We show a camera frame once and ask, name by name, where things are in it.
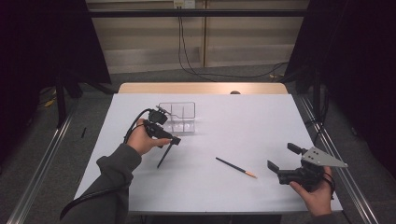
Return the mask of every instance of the table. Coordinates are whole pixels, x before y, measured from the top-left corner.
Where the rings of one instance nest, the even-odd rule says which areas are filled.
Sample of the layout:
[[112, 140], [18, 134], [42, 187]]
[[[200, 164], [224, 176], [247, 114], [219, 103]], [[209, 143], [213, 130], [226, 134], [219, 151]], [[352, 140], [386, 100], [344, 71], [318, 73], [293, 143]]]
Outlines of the table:
[[[245, 94], [224, 94], [231, 91]], [[112, 153], [110, 148], [115, 149], [120, 141], [117, 136], [130, 125], [128, 119], [134, 119], [147, 106], [174, 99], [197, 104], [198, 128], [193, 134], [180, 136], [181, 144], [173, 147], [159, 170], [156, 165], [163, 151], [154, 148], [143, 157], [130, 187], [130, 212], [186, 215], [306, 211], [299, 196], [289, 186], [279, 186], [276, 175], [266, 168], [267, 159], [280, 164], [281, 169], [300, 166], [300, 156], [286, 149], [288, 142], [312, 146], [292, 97], [278, 83], [123, 84], [113, 97], [76, 197], [99, 175], [96, 160]], [[215, 160], [217, 156], [259, 178], [225, 166]], [[334, 196], [332, 209], [340, 211], [341, 204]]]

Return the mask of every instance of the pen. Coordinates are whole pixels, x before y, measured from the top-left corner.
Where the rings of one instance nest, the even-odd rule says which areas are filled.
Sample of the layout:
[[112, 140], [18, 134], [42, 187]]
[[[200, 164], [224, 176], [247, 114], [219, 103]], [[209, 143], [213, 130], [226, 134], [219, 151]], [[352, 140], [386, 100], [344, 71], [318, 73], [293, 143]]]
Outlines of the pen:
[[235, 165], [232, 165], [232, 164], [230, 164], [229, 162], [224, 161], [224, 160], [222, 160], [222, 159], [220, 159], [220, 158], [218, 158], [218, 157], [216, 157], [216, 160], [222, 161], [222, 162], [226, 163], [227, 165], [229, 165], [229, 166], [235, 168], [236, 170], [238, 170], [238, 171], [240, 171], [240, 172], [242, 172], [242, 173], [245, 173], [245, 174], [250, 175], [250, 176], [252, 176], [252, 177], [254, 177], [254, 178], [257, 178], [257, 176], [255, 176], [253, 173], [251, 173], [251, 172], [249, 172], [249, 171], [246, 171], [246, 170], [244, 170], [244, 169], [242, 169], [242, 168], [239, 168], [239, 167], [237, 167], [237, 166], [235, 166]]

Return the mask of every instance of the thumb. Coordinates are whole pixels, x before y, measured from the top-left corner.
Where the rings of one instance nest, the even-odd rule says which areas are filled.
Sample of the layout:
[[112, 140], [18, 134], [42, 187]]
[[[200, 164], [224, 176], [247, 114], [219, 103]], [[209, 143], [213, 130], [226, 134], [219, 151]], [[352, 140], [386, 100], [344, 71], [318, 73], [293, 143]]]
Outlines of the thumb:
[[303, 199], [306, 198], [309, 193], [301, 186], [299, 185], [297, 182], [291, 181], [289, 183], [289, 185], [291, 186], [292, 189], [294, 189], [294, 191], [296, 191], [300, 197], [302, 197]]
[[165, 146], [171, 143], [171, 140], [172, 139], [168, 138], [153, 139], [152, 145], [154, 145], [155, 147]]

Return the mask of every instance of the black mechanical device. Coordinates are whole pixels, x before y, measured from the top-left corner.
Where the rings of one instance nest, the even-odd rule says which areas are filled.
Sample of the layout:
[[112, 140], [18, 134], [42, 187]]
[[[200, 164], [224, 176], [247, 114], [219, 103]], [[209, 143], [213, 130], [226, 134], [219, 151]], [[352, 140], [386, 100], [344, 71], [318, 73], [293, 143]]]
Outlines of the black mechanical device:
[[337, 160], [335, 157], [316, 147], [311, 147], [307, 150], [288, 143], [288, 149], [296, 154], [302, 154], [302, 166], [295, 170], [279, 170], [278, 166], [271, 161], [267, 161], [267, 167], [277, 174], [279, 184], [288, 185], [290, 181], [294, 181], [310, 192], [321, 180], [324, 180], [329, 183], [332, 191], [334, 191], [335, 183], [333, 179], [330, 181], [324, 177], [326, 174], [323, 166], [345, 168], [347, 167], [346, 163]]
[[148, 119], [143, 120], [143, 125], [145, 126], [146, 133], [148, 134], [149, 137], [155, 137], [155, 138], [168, 138], [171, 139], [171, 142], [169, 144], [169, 147], [166, 149], [165, 153], [163, 154], [163, 157], [160, 160], [160, 163], [157, 165], [157, 169], [160, 168], [161, 163], [163, 163], [163, 159], [165, 159], [166, 155], [168, 154], [169, 150], [173, 145], [177, 145], [180, 143], [181, 139], [173, 136], [172, 134], [166, 132], [163, 130], [163, 127], [158, 125], [157, 123], [164, 125], [165, 122], [168, 120], [168, 117], [166, 117], [166, 114], [169, 114], [166, 110], [162, 109], [161, 107], [157, 106], [158, 110], [154, 109], [145, 109], [142, 111], [137, 118], [134, 120], [134, 123], [132, 123], [131, 128], [129, 128], [127, 134], [125, 134], [124, 137], [124, 143], [127, 143], [129, 136], [131, 133], [134, 131], [134, 127], [137, 123], [137, 120], [140, 119], [140, 117], [148, 112]]

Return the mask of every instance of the gray floor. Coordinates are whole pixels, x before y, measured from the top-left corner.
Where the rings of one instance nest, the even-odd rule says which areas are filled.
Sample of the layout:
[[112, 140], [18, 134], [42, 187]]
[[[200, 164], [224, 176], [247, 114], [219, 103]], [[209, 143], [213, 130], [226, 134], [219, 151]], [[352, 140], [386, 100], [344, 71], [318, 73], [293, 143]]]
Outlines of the gray floor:
[[[271, 70], [271, 65], [218, 67], [197, 69], [199, 72], [211, 72], [233, 76], [257, 76]], [[281, 74], [284, 68], [277, 70]], [[269, 76], [262, 77], [210, 77], [215, 81], [225, 82], [270, 82], [277, 81]], [[135, 74], [119, 74], [112, 76], [113, 84], [107, 85], [116, 90], [123, 82], [194, 82], [208, 81], [182, 70], [142, 72]], [[78, 187], [78, 181], [84, 173], [97, 136], [102, 127], [112, 96], [105, 95], [85, 84], [81, 85], [83, 96], [78, 99], [67, 98], [67, 105], [75, 105], [76, 112], [64, 135], [57, 153], [54, 155], [50, 169], [43, 180], [41, 188], [35, 196], [29, 213], [24, 218], [25, 223], [56, 223], [63, 207], [73, 199]], [[287, 85], [290, 93], [295, 93], [294, 84]], [[301, 111], [303, 120], [308, 120], [300, 101], [300, 95], [293, 94], [296, 104]], [[42, 95], [42, 101], [50, 98]], [[344, 161], [349, 164], [348, 170], [354, 176], [373, 208], [379, 223], [392, 223], [396, 217], [396, 182], [388, 172], [371, 155], [363, 139], [354, 135], [352, 126], [336, 103], [330, 100], [329, 113], [326, 119], [326, 130], [329, 132]], [[21, 142], [3, 164], [0, 175], [0, 223], [6, 223], [18, 199], [26, 189], [35, 169], [44, 156], [46, 149], [54, 135], [57, 124], [56, 103], [50, 107], [40, 105], [35, 117], [24, 133]], [[312, 127], [308, 128], [314, 138], [316, 133]], [[347, 217], [352, 223], [362, 223], [359, 211], [350, 199], [341, 180], [335, 175], [337, 195], [339, 196]], [[336, 214], [340, 223], [347, 223], [343, 214]], [[304, 223], [309, 220], [307, 213], [286, 214], [281, 223]], [[139, 223], [140, 217], [130, 217], [127, 223]]]

